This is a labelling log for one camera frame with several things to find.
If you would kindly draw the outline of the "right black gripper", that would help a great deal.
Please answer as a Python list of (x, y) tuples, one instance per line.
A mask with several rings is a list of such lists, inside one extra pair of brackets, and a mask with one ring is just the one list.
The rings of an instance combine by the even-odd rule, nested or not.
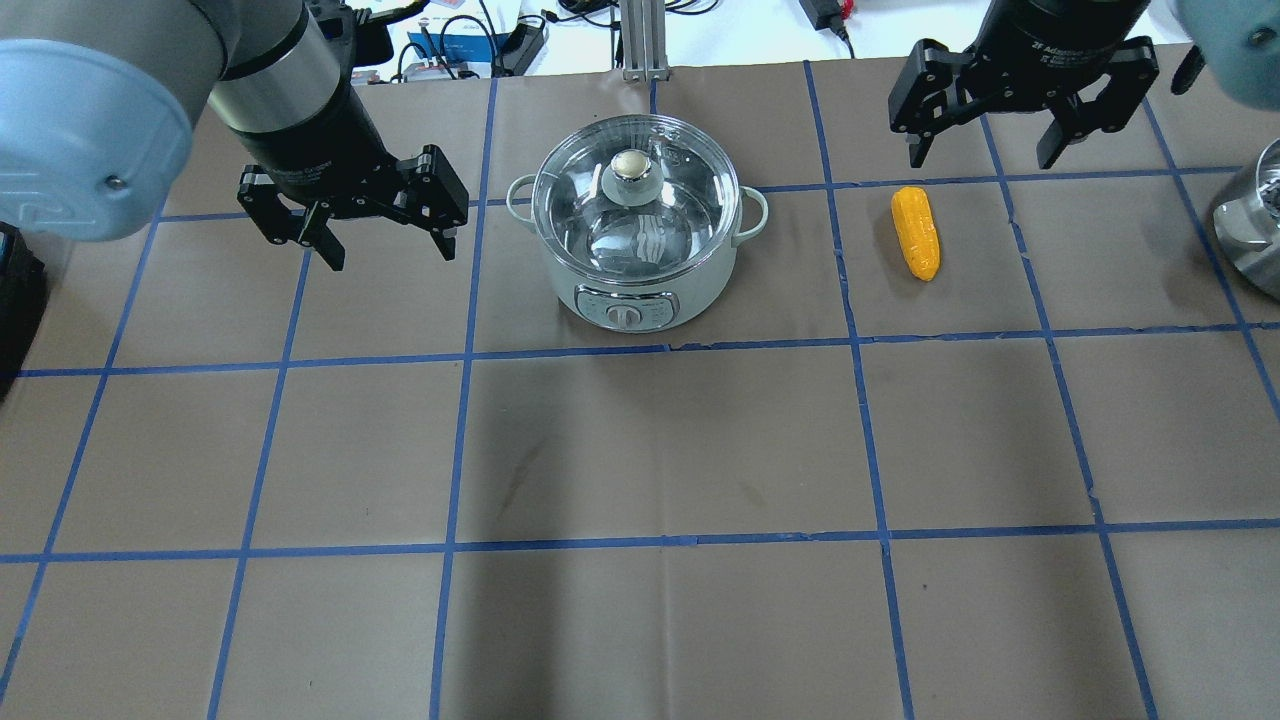
[(1038, 168), (1048, 170), (1093, 132), (1123, 129), (1158, 73), (1146, 36), (1108, 40), (1082, 31), (1055, 42), (1047, 29), (1000, 23), (963, 51), (923, 38), (890, 91), (890, 128), (905, 136), (909, 165), (919, 169), (951, 127), (984, 114), (1050, 111), (1036, 146)]

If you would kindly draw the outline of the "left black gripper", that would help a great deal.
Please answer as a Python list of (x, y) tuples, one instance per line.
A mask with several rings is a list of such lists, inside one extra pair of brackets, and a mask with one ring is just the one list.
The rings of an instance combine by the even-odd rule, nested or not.
[[(311, 249), (342, 272), (346, 249), (328, 222), (384, 217), (426, 232), (444, 261), (456, 259), (470, 196), (435, 143), (398, 159), (365, 120), (237, 138), (255, 160), (243, 169), (237, 199), (268, 242)], [(291, 202), (306, 209), (292, 211)]]

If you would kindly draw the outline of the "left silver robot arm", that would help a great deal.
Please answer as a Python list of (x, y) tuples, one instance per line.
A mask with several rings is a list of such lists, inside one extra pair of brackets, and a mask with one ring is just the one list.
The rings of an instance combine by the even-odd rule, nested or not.
[(333, 220), (381, 217), (454, 258), (465, 183), (428, 145), (390, 154), (352, 83), (388, 61), (390, 10), (344, 1), (5, 1), (3, 247), (23, 233), (101, 242), (140, 231), (212, 110), (252, 161), (236, 196), (264, 238), (346, 251)]

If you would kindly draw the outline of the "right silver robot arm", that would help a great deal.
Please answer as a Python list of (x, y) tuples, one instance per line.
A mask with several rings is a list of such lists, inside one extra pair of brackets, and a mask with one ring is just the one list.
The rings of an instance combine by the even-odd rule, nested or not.
[[(888, 126), (924, 164), (936, 137), (987, 114), (1048, 111), (1038, 167), (1094, 132), (1116, 133), (1160, 74), (1151, 37), (1133, 29), (1146, 1), (992, 1), (975, 40), (955, 53), (915, 42), (887, 100)], [(1279, 9), (1275, 1), (1176, 1), (1172, 18), (1190, 40), (1171, 91), (1202, 70), (1236, 102), (1277, 109)]]

